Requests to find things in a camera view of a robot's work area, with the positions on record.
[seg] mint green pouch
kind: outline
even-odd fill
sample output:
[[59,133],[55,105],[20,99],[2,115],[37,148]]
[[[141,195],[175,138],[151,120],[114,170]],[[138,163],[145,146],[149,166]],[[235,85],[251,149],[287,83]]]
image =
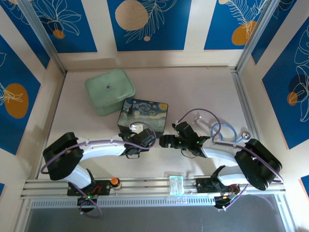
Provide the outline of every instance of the mint green pouch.
[[122,109],[125,98],[135,94],[135,88],[122,69],[115,69],[85,82],[92,106],[99,116]]

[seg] ventilated strip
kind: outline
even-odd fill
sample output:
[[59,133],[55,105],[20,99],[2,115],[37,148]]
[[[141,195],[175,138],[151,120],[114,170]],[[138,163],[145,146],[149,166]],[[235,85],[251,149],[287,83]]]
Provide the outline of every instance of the ventilated strip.
[[[32,209],[42,208],[75,208],[77,199],[46,199],[33,200]],[[215,205],[214,197],[143,197],[143,198],[99,198],[100,207],[159,207],[159,206],[198,206]]]

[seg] gray floor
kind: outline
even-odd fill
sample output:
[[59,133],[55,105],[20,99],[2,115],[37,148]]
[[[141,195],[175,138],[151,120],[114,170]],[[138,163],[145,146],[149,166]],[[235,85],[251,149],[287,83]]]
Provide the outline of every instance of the gray floor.
[[27,232],[281,232],[273,195],[246,195],[227,212],[213,206],[103,208],[103,217],[81,216],[77,209],[33,209]]

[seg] logo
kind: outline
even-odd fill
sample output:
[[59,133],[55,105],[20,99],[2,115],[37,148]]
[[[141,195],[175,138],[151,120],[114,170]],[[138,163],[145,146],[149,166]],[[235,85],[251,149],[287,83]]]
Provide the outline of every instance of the logo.
[[110,91],[110,90],[113,90],[113,89],[115,89],[115,88],[113,88],[112,86],[111,86],[111,84],[110,83],[108,83],[107,84],[107,86],[106,86],[106,91]]

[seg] orange cap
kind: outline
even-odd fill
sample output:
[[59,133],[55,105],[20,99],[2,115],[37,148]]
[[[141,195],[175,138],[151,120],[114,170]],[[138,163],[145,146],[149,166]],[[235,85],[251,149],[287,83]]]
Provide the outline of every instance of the orange cap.
[[111,179],[111,184],[112,184],[112,185],[117,185],[118,182],[119,182],[119,179],[118,179],[117,177],[113,177],[113,178]]

